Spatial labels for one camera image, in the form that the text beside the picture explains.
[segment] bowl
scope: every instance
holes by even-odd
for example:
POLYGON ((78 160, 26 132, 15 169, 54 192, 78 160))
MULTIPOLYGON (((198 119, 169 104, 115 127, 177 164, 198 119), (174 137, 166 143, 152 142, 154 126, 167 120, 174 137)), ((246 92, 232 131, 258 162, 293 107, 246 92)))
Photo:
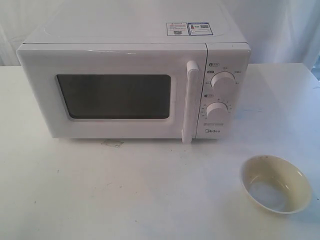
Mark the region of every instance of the bowl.
POLYGON ((241 167, 241 181, 249 198, 274 213, 298 213, 311 201, 312 189, 305 175, 280 157, 248 159, 241 167))

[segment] brand logo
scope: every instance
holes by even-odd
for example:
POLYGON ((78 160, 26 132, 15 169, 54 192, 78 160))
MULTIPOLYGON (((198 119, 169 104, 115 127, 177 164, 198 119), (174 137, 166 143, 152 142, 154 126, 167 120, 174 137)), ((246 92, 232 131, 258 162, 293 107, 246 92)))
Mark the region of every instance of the brand logo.
POLYGON ((206 134, 215 134, 215 133, 220 133, 220 130, 214 130, 214 129, 206 129, 204 131, 206 134))

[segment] microwave window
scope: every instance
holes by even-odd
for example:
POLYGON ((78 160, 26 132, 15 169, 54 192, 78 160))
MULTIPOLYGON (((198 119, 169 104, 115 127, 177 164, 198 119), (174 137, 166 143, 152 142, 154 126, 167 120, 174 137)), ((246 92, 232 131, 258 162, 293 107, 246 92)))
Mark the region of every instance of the microwave window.
POLYGON ((166 119, 170 114, 168 75, 57 75, 74 119, 166 119))

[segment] power level knob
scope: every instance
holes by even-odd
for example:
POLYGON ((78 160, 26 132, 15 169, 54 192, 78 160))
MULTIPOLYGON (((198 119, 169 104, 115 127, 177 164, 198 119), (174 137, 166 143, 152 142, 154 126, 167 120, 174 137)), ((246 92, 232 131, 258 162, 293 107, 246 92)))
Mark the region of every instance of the power level knob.
POLYGON ((211 86, 213 88, 213 94, 215 96, 231 95, 236 89, 235 77, 227 71, 217 73, 211 79, 211 86))
POLYGON ((207 118, 214 123, 224 123, 229 118, 227 106, 222 102, 214 102, 206 108, 207 118))

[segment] microwave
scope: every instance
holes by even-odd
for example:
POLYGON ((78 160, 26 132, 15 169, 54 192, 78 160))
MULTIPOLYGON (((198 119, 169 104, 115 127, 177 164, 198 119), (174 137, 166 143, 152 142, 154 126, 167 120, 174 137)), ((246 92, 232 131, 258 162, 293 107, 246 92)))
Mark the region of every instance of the microwave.
POLYGON ((54 138, 218 139, 251 50, 217 0, 69 0, 17 55, 54 138))

